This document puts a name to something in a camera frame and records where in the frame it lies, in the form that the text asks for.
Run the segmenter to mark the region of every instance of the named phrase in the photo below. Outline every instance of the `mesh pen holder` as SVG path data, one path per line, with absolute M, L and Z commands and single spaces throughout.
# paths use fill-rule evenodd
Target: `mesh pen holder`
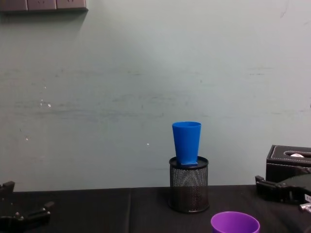
M 169 206 L 183 213 L 197 213 L 209 207 L 208 160 L 198 157 L 198 164 L 186 166 L 170 159 L 171 195 Z

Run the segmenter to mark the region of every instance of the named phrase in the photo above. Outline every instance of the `purple bowl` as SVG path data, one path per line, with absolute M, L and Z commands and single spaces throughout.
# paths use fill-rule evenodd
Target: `purple bowl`
M 259 233 L 260 230 L 257 219 L 241 212 L 221 212 L 210 222 L 213 233 Z

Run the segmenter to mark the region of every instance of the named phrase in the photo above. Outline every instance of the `black tissue box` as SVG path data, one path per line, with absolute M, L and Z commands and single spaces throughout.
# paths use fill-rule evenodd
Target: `black tissue box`
M 291 157 L 296 153 L 304 158 Z M 293 177 L 296 166 L 311 167 L 311 148 L 273 145 L 267 157 L 266 180 L 278 183 Z

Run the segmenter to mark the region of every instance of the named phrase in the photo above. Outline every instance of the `table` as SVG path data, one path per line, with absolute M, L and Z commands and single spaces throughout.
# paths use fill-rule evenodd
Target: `table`
M 55 202 L 49 225 L 29 233 L 209 233 L 211 217 L 222 211 L 254 216 L 262 233 L 306 233 L 311 226 L 311 214 L 260 199 L 254 185 L 210 186 L 210 208 L 197 214 L 171 210 L 168 195 L 167 187 L 123 188 L 16 192 L 13 200 L 25 209 Z

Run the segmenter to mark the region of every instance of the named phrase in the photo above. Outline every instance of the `power outlet panel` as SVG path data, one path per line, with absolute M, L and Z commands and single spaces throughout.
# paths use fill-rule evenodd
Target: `power outlet panel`
M 56 0 L 27 0 L 27 5 L 28 11 L 56 10 Z
M 56 0 L 58 9 L 86 9 L 86 0 Z
M 0 0 L 0 11 L 27 11 L 27 0 Z

